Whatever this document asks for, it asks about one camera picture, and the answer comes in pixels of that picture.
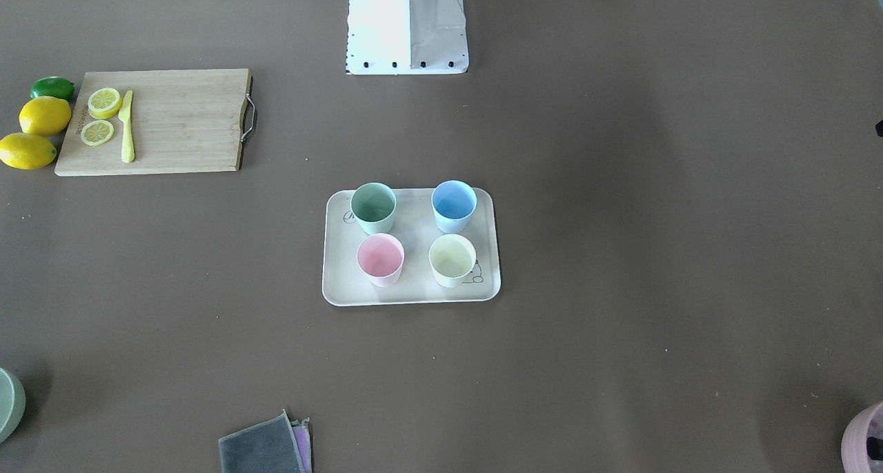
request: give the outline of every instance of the white tray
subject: white tray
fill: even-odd
[[[356,249],[367,234],[350,211],[355,190],[341,190],[328,200],[325,213],[325,257],[322,294],[335,306],[379,304],[463,303],[487,301],[499,292],[499,251],[496,243],[494,201],[475,188],[477,207],[460,234],[472,241],[477,261],[463,285],[444,288],[435,282],[429,266],[429,246],[441,237],[435,225],[432,188],[395,188],[395,224],[389,234],[404,246],[404,267],[398,282],[375,287],[356,264]]]

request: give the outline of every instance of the black object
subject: black object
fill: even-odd
[[[868,448],[868,457],[874,461],[883,460],[883,441],[881,439],[876,438],[876,436],[868,436],[868,441],[866,442]]]

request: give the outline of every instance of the mint green bowl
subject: mint green bowl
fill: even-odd
[[[19,426],[25,414],[25,388],[15,375],[0,368],[0,442]]]

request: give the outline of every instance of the bowl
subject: bowl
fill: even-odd
[[[867,441],[870,436],[883,436],[883,403],[874,404],[855,415],[843,432],[840,454],[846,473],[878,473],[883,471],[883,461],[868,457]]]
[[[19,426],[25,414],[25,388],[15,375],[0,368],[0,442]]]

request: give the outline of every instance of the yellow lemon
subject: yellow lemon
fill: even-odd
[[[119,111],[119,106],[123,105],[123,98],[119,95],[119,90],[104,87],[95,90],[89,96],[89,116],[95,120],[107,120]]]
[[[95,120],[87,123],[79,132],[79,140],[86,145],[101,145],[113,137],[113,124],[107,120]]]
[[[48,138],[35,134],[19,132],[0,139],[0,161],[13,168],[43,168],[52,162],[56,153]]]
[[[21,131],[35,136],[54,136],[64,130],[69,121],[69,103],[50,96],[29,100],[19,113]]]

